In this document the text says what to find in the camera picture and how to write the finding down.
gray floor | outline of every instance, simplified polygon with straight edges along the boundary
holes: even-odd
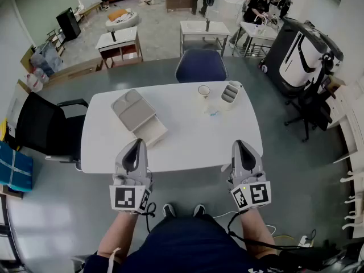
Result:
[[[179,57],[179,22],[181,20],[204,20],[202,15],[192,15],[189,10],[177,10],[167,13],[165,1],[155,0],[152,6],[138,6],[139,0],[122,0],[110,4],[107,12],[94,10],[86,20],[80,23],[81,34],[77,39],[65,43],[62,54],[64,66],[82,63],[100,56],[95,46],[104,33],[107,33],[105,22],[107,16],[118,10],[131,8],[139,15],[138,33],[145,61],[170,59]],[[222,17],[217,9],[218,1],[213,7],[208,7],[208,17],[212,21],[222,21],[233,34],[237,30],[235,19]],[[227,47],[225,56],[231,56],[231,49]]]
[[[91,97],[100,92],[147,85],[177,83],[174,73],[179,59],[148,61],[86,75],[42,91],[47,100]],[[224,59],[230,80],[243,84],[257,115],[263,142],[263,166],[272,185],[272,204],[262,208],[267,224],[275,225],[275,235],[288,234],[299,240],[317,230],[315,245],[329,239],[346,244],[347,232],[341,230],[348,207],[344,201],[349,186],[339,179],[348,170],[345,162],[332,164],[343,153],[338,129],[315,130],[306,144],[301,143],[303,124],[286,128],[283,122],[294,117],[291,106],[269,79],[258,70],[256,60]],[[67,116],[84,113],[84,107],[65,108]],[[34,158],[34,190],[23,200],[9,198],[10,218],[16,241],[26,265],[33,272],[72,272],[71,255],[92,254],[113,221],[110,208],[111,175],[77,172],[73,165],[47,162],[43,155]],[[153,227],[162,219],[163,204],[176,205],[180,215],[191,214],[198,203],[219,215],[236,210],[226,187],[227,173],[218,167],[173,173],[154,173],[155,185],[150,201],[157,214]],[[219,218],[226,227],[232,214]],[[238,223],[233,229],[241,233]],[[139,217],[131,251],[147,236],[145,218]]]

white cup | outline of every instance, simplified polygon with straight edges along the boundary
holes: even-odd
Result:
[[[208,88],[206,85],[201,85],[198,89],[198,94],[200,95],[200,98],[206,100],[210,95],[210,88]]]

chair armrest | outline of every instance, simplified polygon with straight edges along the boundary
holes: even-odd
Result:
[[[88,103],[83,99],[64,101],[64,102],[58,103],[57,106],[64,107],[64,106],[70,106],[70,105],[76,105],[76,104],[83,105],[86,108],[89,107]]]
[[[45,156],[45,160],[57,162],[74,162],[72,156]]]

black cable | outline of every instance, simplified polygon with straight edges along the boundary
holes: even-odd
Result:
[[[234,214],[234,216],[231,218],[229,224],[227,225],[227,234],[228,235],[230,235],[232,237],[235,237],[235,238],[238,238],[239,240],[243,241],[244,243],[249,243],[249,244],[252,244],[252,245],[259,245],[259,246],[269,247],[269,248],[277,249],[277,250],[281,250],[281,251],[284,251],[284,250],[306,249],[305,247],[299,247],[299,246],[276,246],[276,245],[271,245],[271,244],[264,243],[264,242],[254,241],[252,239],[244,239],[244,238],[241,238],[241,237],[237,236],[235,232],[233,232],[233,231],[230,230],[230,225],[233,223],[234,219],[237,216],[239,216],[240,214],[244,214],[247,211],[248,210],[244,210],[244,211],[241,211],[241,212],[238,212],[238,213]]]
[[[152,173],[152,171],[150,171],[148,168],[147,168],[147,170],[150,172],[150,175],[152,176],[151,180],[153,180],[153,173]]]
[[[306,240],[312,242],[313,239],[315,238],[315,236],[316,236],[316,229],[313,229],[312,232],[311,232],[311,237],[307,238]]]
[[[153,208],[153,210],[152,211],[149,211],[149,208],[150,208],[150,206],[151,205],[154,205],[154,208]],[[148,204],[148,206],[147,206],[147,212],[144,212],[144,213],[141,213],[140,215],[141,216],[146,216],[146,222],[147,222],[147,230],[148,230],[148,233],[150,233],[150,229],[149,229],[149,222],[148,222],[148,216],[151,216],[151,217],[155,217],[155,209],[156,209],[156,205],[155,205],[155,203],[154,202],[151,202],[151,203],[149,203]]]

chair backrest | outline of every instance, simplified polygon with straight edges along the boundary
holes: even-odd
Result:
[[[20,111],[15,140],[46,155],[62,155],[66,128],[62,108],[31,92]]]
[[[179,83],[225,81],[227,77],[220,54],[209,49],[185,51],[176,70]]]

